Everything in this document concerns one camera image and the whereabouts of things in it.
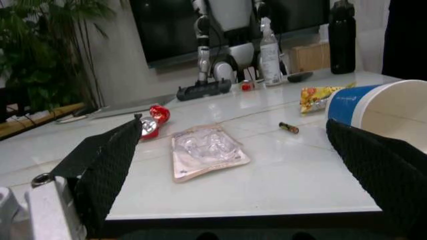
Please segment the blue and white paper cup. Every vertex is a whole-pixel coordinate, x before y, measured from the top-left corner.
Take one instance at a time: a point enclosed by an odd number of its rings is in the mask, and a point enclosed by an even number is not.
[[[384,137],[409,142],[427,152],[427,81],[403,80],[334,92],[326,118]]]

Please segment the red object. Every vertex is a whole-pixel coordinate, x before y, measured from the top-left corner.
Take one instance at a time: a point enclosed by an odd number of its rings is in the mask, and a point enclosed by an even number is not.
[[[250,84],[250,83],[248,83],[248,82],[242,83],[242,85],[241,85],[241,90],[242,90],[243,92],[251,91],[251,90],[252,90],[252,84]]]
[[[149,113],[151,117],[153,117],[157,121],[159,127],[166,123],[171,117],[171,113],[169,112],[169,110],[161,105],[151,106],[149,109]]]
[[[142,140],[149,140],[149,139],[153,139],[155,137],[157,137],[159,135],[159,129],[160,127],[165,124],[169,118],[171,118],[171,112],[169,112],[169,110],[161,105],[153,105],[150,107],[149,109],[149,113],[152,117],[152,119],[150,120],[150,117],[147,118],[143,118],[141,119],[141,121],[143,122],[143,127],[144,127],[144,123],[147,121],[151,124],[154,124],[154,121],[156,122],[157,126],[156,128],[152,131],[147,133],[146,135],[141,135],[141,139]]]

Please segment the television screen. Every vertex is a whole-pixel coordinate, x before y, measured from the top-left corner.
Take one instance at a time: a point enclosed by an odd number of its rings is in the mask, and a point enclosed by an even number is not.
[[[276,34],[315,27],[328,22],[329,0],[266,0],[271,6]],[[165,60],[197,57],[194,23],[197,19],[191,0],[131,0],[133,16],[149,67]],[[218,23],[210,16],[210,47],[227,45]],[[251,17],[252,39],[261,38],[259,23]]]

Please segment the cable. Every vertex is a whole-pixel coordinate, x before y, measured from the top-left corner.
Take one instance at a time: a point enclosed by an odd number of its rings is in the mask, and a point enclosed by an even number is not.
[[[216,63],[216,62],[217,62],[217,60],[218,60],[218,56],[220,55],[221,49],[223,48],[223,43],[222,43],[222,41],[221,41],[221,37],[220,37],[220,34],[218,33],[218,31],[217,31],[213,26],[210,26],[210,28],[211,28],[211,29],[213,30],[213,32],[216,34],[216,37],[218,38],[218,42],[219,42],[218,51],[216,52],[216,56],[215,56],[215,58],[214,58],[214,60],[213,60],[212,64],[210,65],[210,68],[209,68],[209,77],[210,77],[210,78],[212,78],[213,68],[214,68],[215,63]]]
[[[16,110],[15,108],[13,108],[13,107],[10,107],[10,106],[6,106],[6,108],[8,108],[8,109],[10,109],[10,110],[13,110],[13,111],[18,111],[18,110]],[[35,123],[31,118],[29,118],[27,115],[23,115],[26,119],[28,119],[34,126],[37,126],[37,123]]]
[[[29,118],[27,115],[24,115],[26,119],[28,119],[34,126],[37,126],[37,123],[35,123],[31,118]]]
[[[20,123],[24,129],[27,128],[27,126],[25,126],[25,124],[23,124],[20,120],[16,119],[16,118],[12,118],[13,120],[17,121],[18,123]]]
[[[250,80],[252,80],[252,82],[253,82],[253,81],[254,81],[254,78],[252,77],[251,70],[249,70],[249,68],[246,68],[246,70],[247,70],[247,72],[249,73]]]

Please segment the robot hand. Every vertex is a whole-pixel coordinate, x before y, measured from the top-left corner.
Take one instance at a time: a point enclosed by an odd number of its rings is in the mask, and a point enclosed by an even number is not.
[[[209,57],[209,28],[211,23],[208,17],[208,10],[204,0],[192,0],[194,11],[199,16],[194,23],[194,31],[198,43],[198,79],[196,84],[208,83],[208,72],[210,67]]]

